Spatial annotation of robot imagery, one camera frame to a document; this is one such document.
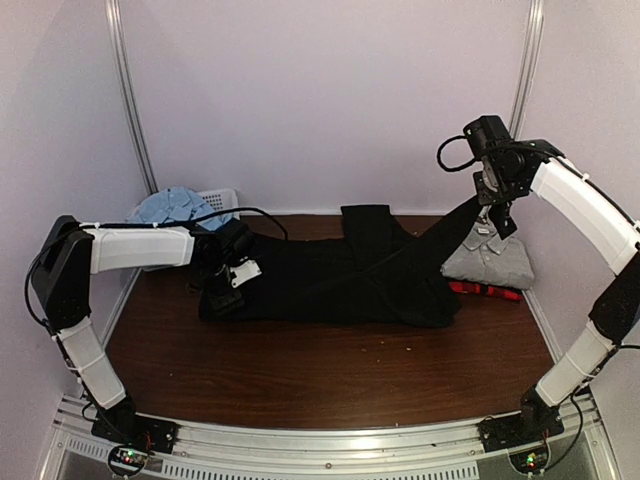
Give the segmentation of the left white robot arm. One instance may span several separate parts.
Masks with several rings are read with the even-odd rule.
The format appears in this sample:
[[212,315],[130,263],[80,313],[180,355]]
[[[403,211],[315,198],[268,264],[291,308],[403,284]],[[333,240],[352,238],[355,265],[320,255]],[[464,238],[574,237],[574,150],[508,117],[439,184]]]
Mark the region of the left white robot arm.
[[96,279],[120,271],[191,267],[205,307],[225,314],[241,306],[241,286],[262,273],[250,254],[253,243],[247,225],[236,219],[216,231],[195,221],[82,223],[64,215],[54,222],[28,270],[25,298],[38,300],[40,323],[89,398],[108,411],[104,425],[121,443],[137,442],[144,424],[125,407],[128,392],[93,326]]

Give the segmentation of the black long sleeve shirt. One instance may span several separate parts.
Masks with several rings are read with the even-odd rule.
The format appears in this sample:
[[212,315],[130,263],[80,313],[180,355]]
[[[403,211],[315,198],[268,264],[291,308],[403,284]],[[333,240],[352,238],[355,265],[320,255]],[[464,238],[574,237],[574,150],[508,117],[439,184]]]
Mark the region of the black long sleeve shirt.
[[249,256],[260,274],[237,288],[203,284],[199,317],[448,327],[461,303],[441,267],[480,210],[471,197],[419,236],[406,231],[386,205],[342,207],[339,239],[255,234]]

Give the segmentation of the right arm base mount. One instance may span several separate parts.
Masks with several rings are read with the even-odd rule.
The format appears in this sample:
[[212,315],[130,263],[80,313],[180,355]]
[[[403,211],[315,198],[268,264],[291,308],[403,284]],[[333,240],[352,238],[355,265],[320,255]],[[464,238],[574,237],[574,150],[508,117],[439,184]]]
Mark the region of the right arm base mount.
[[519,413],[485,417],[477,428],[486,453],[506,450],[516,472],[528,476],[550,465],[549,440],[564,432],[559,407],[547,405],[534,387],[522,396]]

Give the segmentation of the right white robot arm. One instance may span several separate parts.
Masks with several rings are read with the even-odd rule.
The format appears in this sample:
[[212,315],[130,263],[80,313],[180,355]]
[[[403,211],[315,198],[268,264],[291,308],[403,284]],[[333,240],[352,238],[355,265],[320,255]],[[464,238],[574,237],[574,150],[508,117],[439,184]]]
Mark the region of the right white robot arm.
[[[474,160],[478,200],[487,207],[500,237],[516,230],[511,204],[529,194],[573,227],[552,241],[550,260],[537,255],[544,279],[575,295],[574,311],[586,324],[562,357],[522,397],[512,430],[519,440],[535,440],[551,424],[558,406],[584,384],[622,346],[639,320],[639,223],[604,193],[574,162],[546,140],[515,140],[497,115],[481,116],[464,126]],[[553,274],[551,260],[565,273]]]

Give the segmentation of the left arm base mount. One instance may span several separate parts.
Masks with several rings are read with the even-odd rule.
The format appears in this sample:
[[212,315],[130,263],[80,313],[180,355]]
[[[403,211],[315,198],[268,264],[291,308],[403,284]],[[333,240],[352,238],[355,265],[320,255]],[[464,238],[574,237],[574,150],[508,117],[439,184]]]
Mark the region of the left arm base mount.
[[83,408],[93,407],[91,434],[112,443],[106,463],[113,475],[130,479],[140,474],[156,454],[172,454],[178,426],[175,422],[147,417],[137,413],[130,395],[116,406],[107,409],[89,396]]

